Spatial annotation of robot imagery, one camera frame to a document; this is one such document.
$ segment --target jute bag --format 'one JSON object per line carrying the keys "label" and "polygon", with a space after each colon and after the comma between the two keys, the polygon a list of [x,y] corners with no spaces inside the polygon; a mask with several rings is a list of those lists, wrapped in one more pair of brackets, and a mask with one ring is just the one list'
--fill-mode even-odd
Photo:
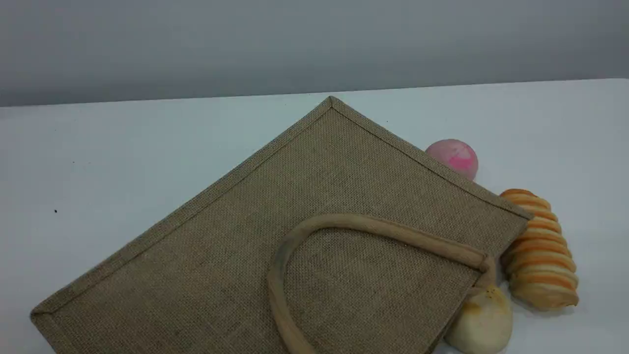
{"label": "jute bag", "polygon": [[318,220],[281,269],[311,348],[429,353],[481,272],[370,220],[497,258],[530,216],[331,97],[31,318],[59,354],[287,353],[267,274]]}

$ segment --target gray background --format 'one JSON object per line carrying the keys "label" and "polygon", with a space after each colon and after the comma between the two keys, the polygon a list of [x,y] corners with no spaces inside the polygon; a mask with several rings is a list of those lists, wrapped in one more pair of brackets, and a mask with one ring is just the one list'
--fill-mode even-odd
{"label": "gray background", "polygon": [[628,0],[0,0],[0,105],[629,77]]}

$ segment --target bag handle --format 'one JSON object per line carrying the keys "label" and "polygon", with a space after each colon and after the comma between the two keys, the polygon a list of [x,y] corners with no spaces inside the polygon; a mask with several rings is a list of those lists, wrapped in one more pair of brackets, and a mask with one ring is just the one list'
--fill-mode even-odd
{"label": "bag handle", "polygon": [[312,233],[320,229],[337,228],[364,231],[388,237],[425,249],[479,270],[482,275],[470,290],[475,295],[496,282],[496,264],[493,258],[466,244],[435,237],[425,232],[388,220],[357,214],[325,214],[299,223],[279,246],[267,276],[269,300],[273,317],[288,351],[291,354],[316,354],[303,333],[292,320],[284,295],[284,275],[292,252]]}

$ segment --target striped bread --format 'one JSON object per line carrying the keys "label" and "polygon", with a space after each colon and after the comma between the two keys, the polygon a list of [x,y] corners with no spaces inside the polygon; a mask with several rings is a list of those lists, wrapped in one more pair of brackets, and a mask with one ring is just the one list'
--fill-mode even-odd
{"label": "striped bread", "polygon": [[576,306],[577,266],[550,203],[522,189],[509,189],[500,196],[535,216],[501,258],[511,294],[543,311]]}

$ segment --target white tabletop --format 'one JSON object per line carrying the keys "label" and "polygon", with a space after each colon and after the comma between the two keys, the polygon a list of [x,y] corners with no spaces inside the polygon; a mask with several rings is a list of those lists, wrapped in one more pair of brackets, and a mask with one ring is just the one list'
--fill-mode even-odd
{"label": "white tabletop", "polygon": [[[31,308],[327,95],[0,108],[0,352],[53,353]],[[467,142],[480,160],[476,181],[493,192],[526,188],[550,201],[581,302],[559,315],[515,305],[508,353],[625,351],[629,80],[334,95],[421,149]]]}

